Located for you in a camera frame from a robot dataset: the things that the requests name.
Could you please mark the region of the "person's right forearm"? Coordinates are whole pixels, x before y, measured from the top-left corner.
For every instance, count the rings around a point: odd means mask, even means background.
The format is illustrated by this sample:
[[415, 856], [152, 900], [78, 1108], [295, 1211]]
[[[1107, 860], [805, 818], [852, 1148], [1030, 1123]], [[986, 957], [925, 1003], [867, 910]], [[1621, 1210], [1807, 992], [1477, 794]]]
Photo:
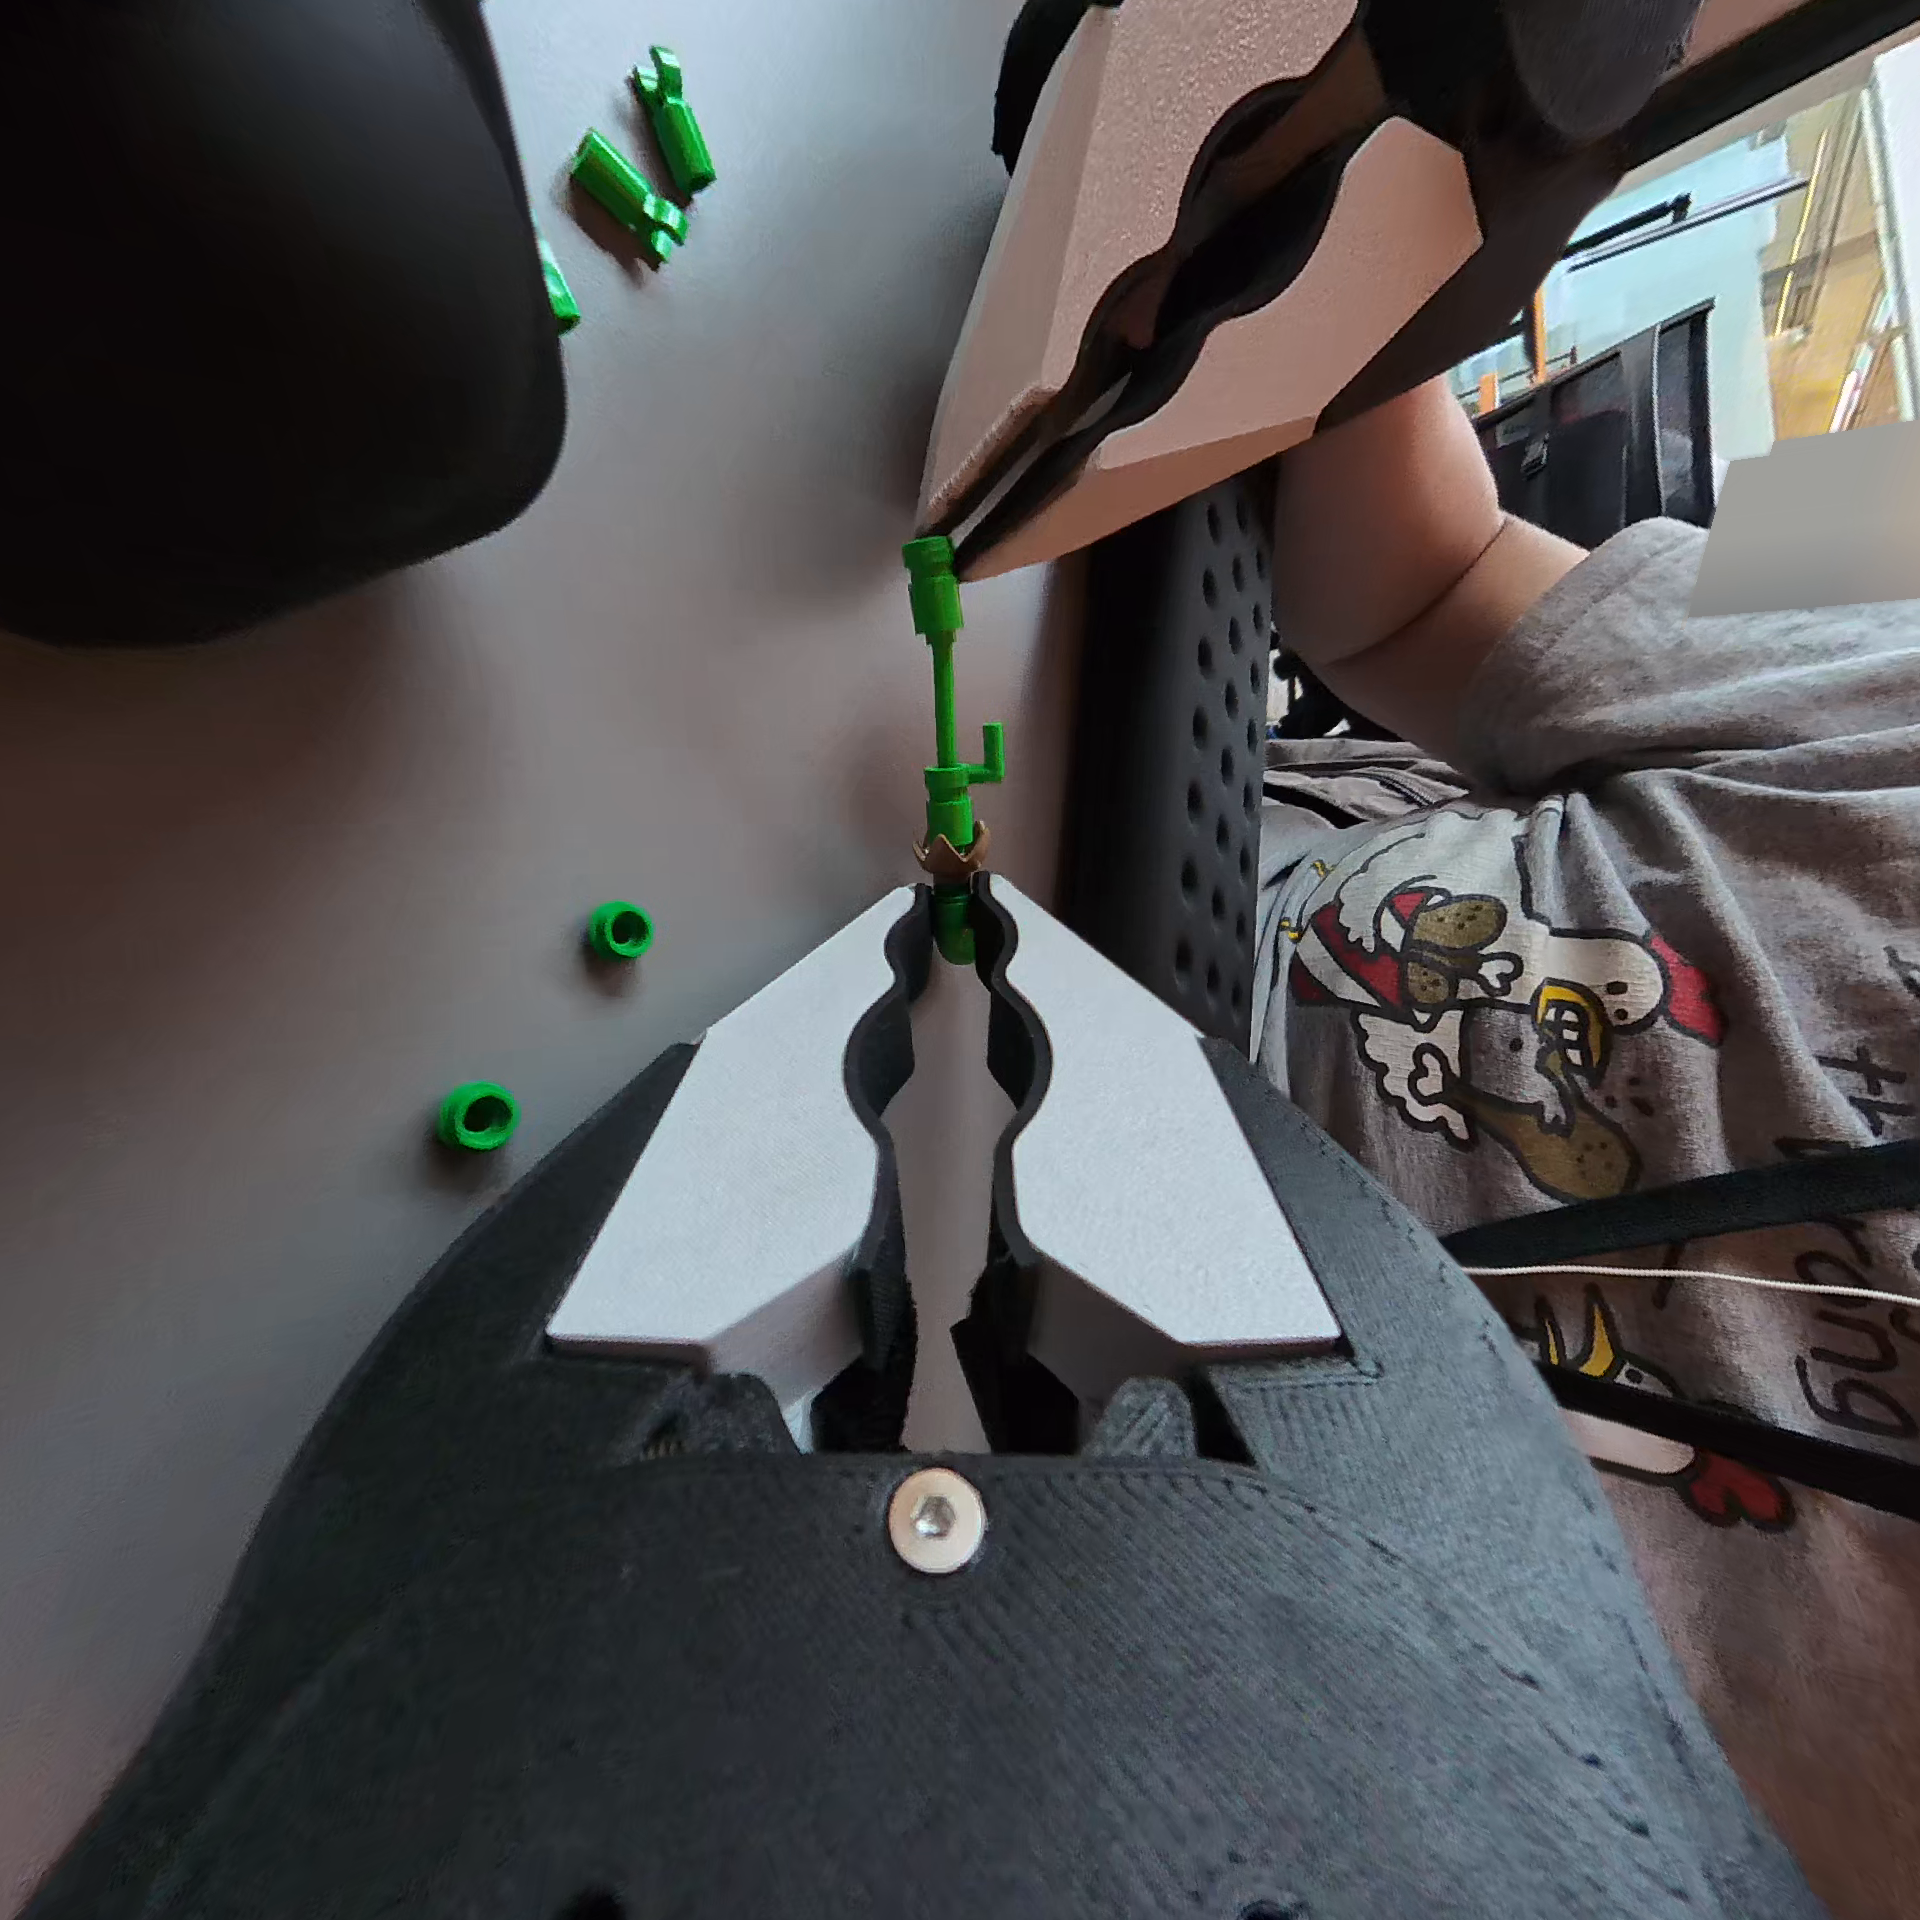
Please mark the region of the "person's right forearm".
[[1280, 642], [1339, 701], [1436, 757], [1484, 661], [1587, 552], [1500, 507], [1436, 376], [1280, 457]]

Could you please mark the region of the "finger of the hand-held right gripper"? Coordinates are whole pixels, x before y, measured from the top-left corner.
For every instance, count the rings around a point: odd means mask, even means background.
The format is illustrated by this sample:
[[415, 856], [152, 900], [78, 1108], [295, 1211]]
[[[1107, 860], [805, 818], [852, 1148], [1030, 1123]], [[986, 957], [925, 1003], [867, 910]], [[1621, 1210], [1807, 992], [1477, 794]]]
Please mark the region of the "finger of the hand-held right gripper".
[[1123, 284], [1172, 241], [1197, 162], [1247, 104], [1291, 97], [1355, 3], [1091, 4], [1020, 142], [935, 409], [920, 526], [966, 520], [1068, 400]]
[[1059, 560], [1299, 445], [1478, 245], [1461, 154], [1387, 120], [1347, 164], [1299, 276], [1219, 323], [1165, 405], [1096, 443], [1051, 500], [970, 539], [963, 580]]

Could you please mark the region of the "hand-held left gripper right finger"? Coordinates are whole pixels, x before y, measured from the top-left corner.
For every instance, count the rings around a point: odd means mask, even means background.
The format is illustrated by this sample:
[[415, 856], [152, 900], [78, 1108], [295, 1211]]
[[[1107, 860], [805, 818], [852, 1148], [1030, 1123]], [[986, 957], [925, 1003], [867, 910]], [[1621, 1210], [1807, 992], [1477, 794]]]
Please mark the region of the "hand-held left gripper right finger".
[[1070, 1454], [1136, 1379], [1339, 1350], [1339, 1324], [1227, 1086], [1246, 1068], [1014, 884], [973, 884], [990, 1258], [955, 1325], [987, 1446]]

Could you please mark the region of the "perforated dark metal panel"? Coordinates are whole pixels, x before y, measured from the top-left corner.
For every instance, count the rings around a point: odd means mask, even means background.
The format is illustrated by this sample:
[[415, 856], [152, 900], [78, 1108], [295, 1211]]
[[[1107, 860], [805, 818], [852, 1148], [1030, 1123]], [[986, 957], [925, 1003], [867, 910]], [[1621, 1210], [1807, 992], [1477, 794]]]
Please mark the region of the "perforated dark metal panel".
[[1261, 464], [1087, 554], [1061, 918], [1250, 1046], [1274, 482]]

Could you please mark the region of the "black mesh chair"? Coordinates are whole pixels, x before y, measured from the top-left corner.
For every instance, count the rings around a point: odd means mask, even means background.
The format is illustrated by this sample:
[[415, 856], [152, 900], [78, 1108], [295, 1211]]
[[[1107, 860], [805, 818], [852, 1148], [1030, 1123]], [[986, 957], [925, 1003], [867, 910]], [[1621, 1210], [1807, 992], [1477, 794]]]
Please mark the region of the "black mesh chair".
[[1591, 552], [1639, 522], [1710, 528], [1710, 315], [1693, 304], [1477, 421], [1502, 509]]

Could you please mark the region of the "person in grey t-shirt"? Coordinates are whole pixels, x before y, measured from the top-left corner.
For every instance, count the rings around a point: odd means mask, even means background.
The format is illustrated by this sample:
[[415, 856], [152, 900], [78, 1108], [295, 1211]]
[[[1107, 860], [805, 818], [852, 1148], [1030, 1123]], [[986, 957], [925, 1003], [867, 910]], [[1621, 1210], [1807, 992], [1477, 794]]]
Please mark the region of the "person in grey t-shirt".
[[1656, 520], [1452, 761], [1280, 744], [1255, 1056], [1536, 1362], [1916, 1521], [1916, 606], [1690, 614]]

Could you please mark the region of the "black rounded object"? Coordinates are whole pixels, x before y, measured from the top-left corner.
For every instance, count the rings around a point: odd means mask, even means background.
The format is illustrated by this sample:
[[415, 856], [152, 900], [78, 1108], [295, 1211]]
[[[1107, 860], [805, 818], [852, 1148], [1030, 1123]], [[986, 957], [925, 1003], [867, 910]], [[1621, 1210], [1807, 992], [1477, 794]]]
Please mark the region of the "black rounded object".
[[3, 617], [216, 641], [515, 522], [567, 397], [470, 3], [3, 8]]

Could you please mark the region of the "green lego stem assembly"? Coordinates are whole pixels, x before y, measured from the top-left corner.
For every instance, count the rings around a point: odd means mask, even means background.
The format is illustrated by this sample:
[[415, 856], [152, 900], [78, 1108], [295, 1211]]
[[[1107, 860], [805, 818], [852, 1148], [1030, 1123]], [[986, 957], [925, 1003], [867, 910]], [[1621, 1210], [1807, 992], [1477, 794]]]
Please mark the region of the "green lego stem assembly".
[[933, 761], [923, 771], [925, 830], [916, 861], [930, 882], [933, 942], [942, 960], [973, 964], [970, 924], [973, 877], [986, 868], [992, 834], [975, 818], [973, 789], [1003, 780], [1003, 733], [990, 723], [981, 757], [966, 760], [957, 733], [954, 649], [957, 629], [930, 630]]

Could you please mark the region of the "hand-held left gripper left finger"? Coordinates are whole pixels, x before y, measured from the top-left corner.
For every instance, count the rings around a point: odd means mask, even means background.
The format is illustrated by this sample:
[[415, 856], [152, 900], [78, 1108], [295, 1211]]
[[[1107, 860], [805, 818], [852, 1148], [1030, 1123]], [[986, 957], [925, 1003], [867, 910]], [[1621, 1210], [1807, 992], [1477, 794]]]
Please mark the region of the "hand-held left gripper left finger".
[[916, 1318], [885, 1116], [919, 994], [920, 893], [898, 886], [708, 1027], [547, 1340], [750, 1377], [803, 1452], [888, 1452]]

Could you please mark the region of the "green lego clip piece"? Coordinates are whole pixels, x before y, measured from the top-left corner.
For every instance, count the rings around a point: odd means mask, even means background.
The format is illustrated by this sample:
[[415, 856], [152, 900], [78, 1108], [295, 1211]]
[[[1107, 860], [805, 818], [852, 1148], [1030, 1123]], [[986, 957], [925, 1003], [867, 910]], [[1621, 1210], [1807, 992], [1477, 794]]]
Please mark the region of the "green lego clip piece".
[[685, 97], [678, 56], [654, 44], [650, 60], [631, 72], [629, 82], [676, 193], [699, 197], [716, 182], [716, 166], [699, 116]]
[[583, 133], [568, 164], [572, 182], [598, 205], [654, 267], [688, 241], [688, 212], [660, 195], [632, 157], [597, 129]]

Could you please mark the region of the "person's beige shorts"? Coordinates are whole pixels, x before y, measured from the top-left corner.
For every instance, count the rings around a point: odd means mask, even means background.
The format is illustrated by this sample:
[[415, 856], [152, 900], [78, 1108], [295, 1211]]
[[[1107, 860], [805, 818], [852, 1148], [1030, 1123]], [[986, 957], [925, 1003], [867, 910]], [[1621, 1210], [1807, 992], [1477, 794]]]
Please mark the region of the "person's beige shorts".
[[1599, 1480], [1651, 1606], [1746, 1794], [1832, 1915], [1918, 1915], [1918, 1524], [1794, 1493], [1704, 1523]]

